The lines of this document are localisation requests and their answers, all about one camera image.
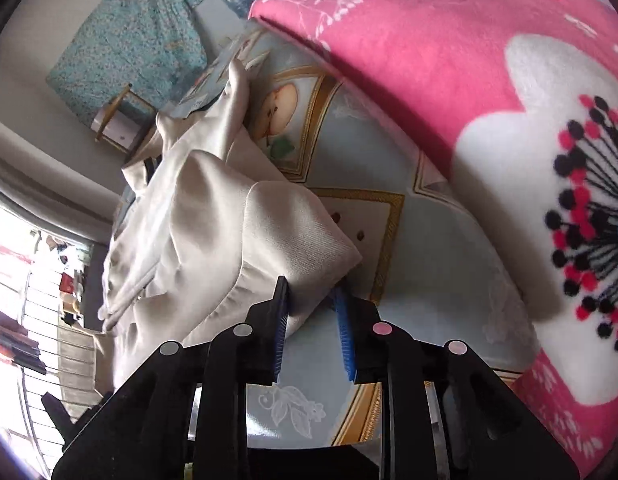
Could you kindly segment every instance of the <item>hanging clothes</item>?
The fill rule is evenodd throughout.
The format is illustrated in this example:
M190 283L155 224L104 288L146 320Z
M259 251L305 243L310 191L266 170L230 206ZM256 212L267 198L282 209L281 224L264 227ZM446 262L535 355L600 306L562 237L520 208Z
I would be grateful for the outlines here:
M193 15L201 2L102 0L47 76L47 84L87 126L126 83L161 108L181 78L207 65ZM127 105L124 112L141 123L147 110L137 106Z

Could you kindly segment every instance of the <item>blue fabric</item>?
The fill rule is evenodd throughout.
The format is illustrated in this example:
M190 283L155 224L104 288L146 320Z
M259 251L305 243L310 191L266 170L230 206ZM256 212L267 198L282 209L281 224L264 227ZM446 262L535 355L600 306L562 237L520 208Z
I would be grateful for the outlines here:
M47 76L47 84L87 126L126 83L161 108L179 79L207 65L193 15L201 2L102 0ZM125 113L140 121L146 109L137 105Z

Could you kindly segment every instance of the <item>embossed leaf design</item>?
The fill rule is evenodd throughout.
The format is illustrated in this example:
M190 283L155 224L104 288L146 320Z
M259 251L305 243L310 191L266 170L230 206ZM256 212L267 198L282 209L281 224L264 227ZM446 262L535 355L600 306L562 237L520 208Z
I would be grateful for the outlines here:
M271 418L276 427L284 420L288 411L289 400L284 396L280 396L280 398L273 403L273 408L271 409Z
M309 403L309 400L305 397L305 394L302 393L295 386L285 386L282 388L282 391L289 397L289 400L293 402L296 406L305 406Z
M311 424L305 412L291 406L291 423L294 429L305 438L311 438Z

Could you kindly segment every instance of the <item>blue cloth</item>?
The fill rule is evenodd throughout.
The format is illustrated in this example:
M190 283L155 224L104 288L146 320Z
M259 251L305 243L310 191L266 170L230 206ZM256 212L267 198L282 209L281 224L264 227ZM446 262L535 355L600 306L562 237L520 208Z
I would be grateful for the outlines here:
M179 79L207 65L193 14L201 2L102 0L47 76L47 84L87 126L126 83L161 108ZM137 122L147 114L142 105L126 106L124 113Z

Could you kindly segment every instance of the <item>metal grille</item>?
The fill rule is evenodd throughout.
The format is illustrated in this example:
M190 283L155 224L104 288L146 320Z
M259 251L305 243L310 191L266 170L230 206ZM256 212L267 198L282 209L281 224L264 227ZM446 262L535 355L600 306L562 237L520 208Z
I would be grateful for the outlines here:
M93 338L60 319L58 286L62 267L60 261L48 258L31 265L20 319L29 330L29 337L39 343L47 374L22 369L20 404L28 435L12 436L33 444L47 478L51 478L62 455L64 441L46 414L41 396L49 392L60 399L73 422L100 400L100 395L93 390Z

